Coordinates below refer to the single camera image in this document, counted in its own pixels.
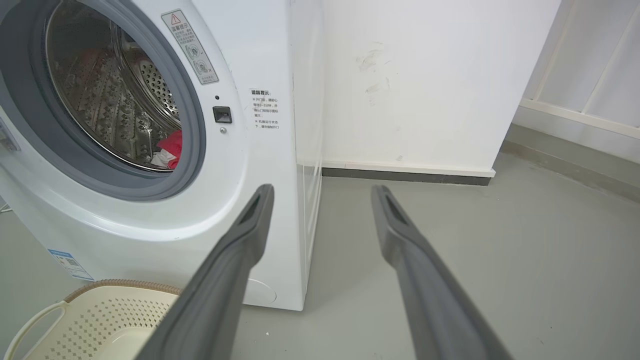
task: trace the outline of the white wall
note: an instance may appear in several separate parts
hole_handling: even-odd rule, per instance
[[[563,0],[513,122],[640,163],[639,64],[640,0]]]
[[[559,0],[324,0],[324,165],[492,176]]]

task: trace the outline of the white cloth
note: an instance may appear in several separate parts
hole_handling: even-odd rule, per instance
[[[173,159],[175,159],[175,156],[172,153],[162,149],[158,152],[154,152],[154,157],[151,159],[151,164],[158,167],[169,168],[169,161]]]

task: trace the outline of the stainless steel drum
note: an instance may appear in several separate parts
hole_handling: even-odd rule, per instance
[[[116,24],[76,1],[62,1],[45,34],[58,96],[84,132],[118,159],[152,171],[158,141],[180,129],[162,75]]]

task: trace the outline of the gray plastic arm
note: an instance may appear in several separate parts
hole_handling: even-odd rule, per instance
[[[396,268],[418,360],[511,356],[386,186],[371,192],[380,249]]]
[[[228,359],[249,271],[267,242],[273,186],[253,194],[167,313],[137,360]]]

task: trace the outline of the red cloth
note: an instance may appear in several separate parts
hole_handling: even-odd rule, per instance
[[[182,153],[182,130],[174,131],[168,138],[160,140],[158,147],[167,150],[171,155],[175,156],[175,159],[169,161],[169,164],[167,164],[169,168],[178,166],[180,154]]]

